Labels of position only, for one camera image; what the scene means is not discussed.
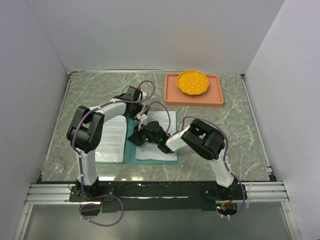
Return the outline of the teal file folder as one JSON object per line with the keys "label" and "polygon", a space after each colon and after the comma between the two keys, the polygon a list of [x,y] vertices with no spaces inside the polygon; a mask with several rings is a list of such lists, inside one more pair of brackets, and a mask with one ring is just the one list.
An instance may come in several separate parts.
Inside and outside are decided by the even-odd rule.
{"label": "teal file folder", "polygon": [[152,165],[176,165],[178,164],[178,159],[176,162],[168,161],[161,163],[159,160],[138,160],[136,159],[136,145],[129,142],[127,138],[133,133],[134,127],[138,123],[131,119],[126,119],[126,137],[125,137],[125,147],[124,147],[124,160],[120,163],[108,163],[108,164],[152,164]]}

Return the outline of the printed paper sheet top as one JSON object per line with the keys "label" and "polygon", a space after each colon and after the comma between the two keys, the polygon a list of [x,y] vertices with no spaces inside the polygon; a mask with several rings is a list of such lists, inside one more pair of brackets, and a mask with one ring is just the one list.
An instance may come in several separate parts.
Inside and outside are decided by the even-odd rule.
{"label": "printed paper sheet top", "polygon": [[102,136],[95,150],[95,162],[99,164],[122,163],[124,161],[127,121],[116,116],[103,124]]}

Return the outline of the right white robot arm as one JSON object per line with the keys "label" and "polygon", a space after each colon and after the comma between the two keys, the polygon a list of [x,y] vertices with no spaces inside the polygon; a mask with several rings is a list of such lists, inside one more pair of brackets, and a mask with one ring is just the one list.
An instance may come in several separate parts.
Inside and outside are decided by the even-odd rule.
{"label": "right white robot arm", "polygon": [[158,121],[151,121],[141,127],[136,125],[127,140],[137,147],[152,144],[164,154],[189,147],[209,161],[219,185],[219,195],[228,200],[236,194],[237,180],[227,163],[227,137],[217,127],[202,119],[195,118],[190,125],[174,135],[167,135]]}

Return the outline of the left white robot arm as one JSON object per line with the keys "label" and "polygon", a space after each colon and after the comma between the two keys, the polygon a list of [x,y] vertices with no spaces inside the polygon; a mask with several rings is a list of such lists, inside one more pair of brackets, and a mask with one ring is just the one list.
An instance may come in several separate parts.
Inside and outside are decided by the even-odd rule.
{"label": "left white robot arm", "polygon": [[87,201],[99,195],[95,151],[100,144],[104,123],[117,116],[134,119],[147,100],[141,88],[130,86],[127,92],[99,106],[79,106],[68,128],[66,138],[76,154],[78,176],[76,187]]}

